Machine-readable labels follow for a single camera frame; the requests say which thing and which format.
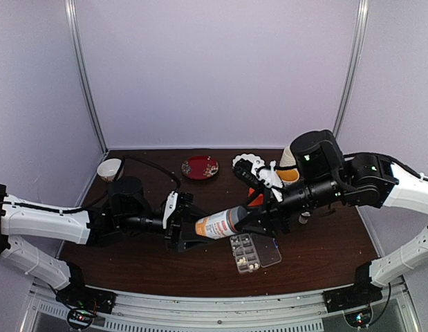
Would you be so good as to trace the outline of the small white bottle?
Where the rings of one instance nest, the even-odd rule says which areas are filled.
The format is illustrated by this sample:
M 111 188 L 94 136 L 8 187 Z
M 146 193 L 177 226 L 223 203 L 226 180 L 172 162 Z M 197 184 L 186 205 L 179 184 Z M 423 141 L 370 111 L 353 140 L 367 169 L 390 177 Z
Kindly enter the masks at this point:
M 302 225 L 305 225 L 308 223 L 308 220 L 311 217 L 311 213 L 310 212 L 303 212 L 299 215 L 299 219 L 298 222 Z

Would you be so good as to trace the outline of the grey lid vitamin bottle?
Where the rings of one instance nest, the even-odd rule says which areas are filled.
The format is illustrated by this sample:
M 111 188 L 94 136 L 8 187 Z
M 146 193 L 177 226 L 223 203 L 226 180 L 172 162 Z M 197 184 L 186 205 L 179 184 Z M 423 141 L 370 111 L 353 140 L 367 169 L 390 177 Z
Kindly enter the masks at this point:
M 195 233 L 208 239 L 222 239 L 238 234 L 236 224 L 247 216 L 243 206 L 237 206 L 199 219 Z

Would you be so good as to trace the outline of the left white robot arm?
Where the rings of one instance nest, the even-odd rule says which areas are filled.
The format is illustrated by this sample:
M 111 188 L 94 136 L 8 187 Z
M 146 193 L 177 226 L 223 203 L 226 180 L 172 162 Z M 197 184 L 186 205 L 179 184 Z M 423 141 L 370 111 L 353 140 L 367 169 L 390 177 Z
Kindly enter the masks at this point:
M 163 214 L 154 214 L 144 196 L 142 181 L 123 176 L 109 184 L 101 207 L 37 205 L 10 195 L 0 184 L 0 259 L 27 275 L 44 280 L 77 307 L 92 300 L 82 270 L 60 261 L 24 240 L 25 235 L 60 239 L 85 246 L 110 246 L 126 231 L 164 233 L 167 245 L 178 251 L 201 246 L 217 237 L 204 230 L 201 214 L 189 194 L 173 191 Z

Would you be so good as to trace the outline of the orange pill bottle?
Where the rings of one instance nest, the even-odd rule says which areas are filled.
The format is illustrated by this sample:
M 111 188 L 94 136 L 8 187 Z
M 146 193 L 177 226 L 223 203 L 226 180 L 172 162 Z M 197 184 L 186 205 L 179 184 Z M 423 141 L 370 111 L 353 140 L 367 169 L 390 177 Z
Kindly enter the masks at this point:
M 256 194 L 256 190 L 250 188 L 248 190 L 248 199 L 246 205 L 249 207 L 256 207 L 263 204 L 263 193 Z

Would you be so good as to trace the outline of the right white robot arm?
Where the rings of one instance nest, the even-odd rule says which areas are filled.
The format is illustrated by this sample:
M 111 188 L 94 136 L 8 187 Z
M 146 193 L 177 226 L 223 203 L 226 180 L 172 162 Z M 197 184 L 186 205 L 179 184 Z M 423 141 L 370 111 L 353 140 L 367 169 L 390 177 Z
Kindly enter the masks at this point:
M 233 172 L 254 194 L 263 195 L 260 207 L 251 207 L 236 228 L 275 237 L 289 231 L 293 214 L 312 212 L 334 202 L 348 206 L 404 208 L 428 215 L 428 178 L 384 154 L 343 154 L 331 131 L 309 131 L 290 145 L 300 179 L 284 185 L 275 163 L 265 165 L 253 154 L 232 161 Z

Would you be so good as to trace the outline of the clear plastic pill organizer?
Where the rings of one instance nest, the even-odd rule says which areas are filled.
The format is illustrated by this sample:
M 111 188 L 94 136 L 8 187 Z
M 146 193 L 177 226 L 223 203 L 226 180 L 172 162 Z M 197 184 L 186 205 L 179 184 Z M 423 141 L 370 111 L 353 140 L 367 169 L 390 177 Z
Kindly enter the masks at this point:
M 279 264 L 282 261 L 281 253 L 279 252 L 279 247 L 276 240 L 272 237 L 261 236 L 259 234 L 238 234 L 239 235 L 248 235 L 250 243 L 249 246 L 244 248 L 232 249 L 232 255 L 236 264 L 236 259 L 239 257 L 255 257 L 258 259 L 261 268 L 267 268 L 275 264 Z

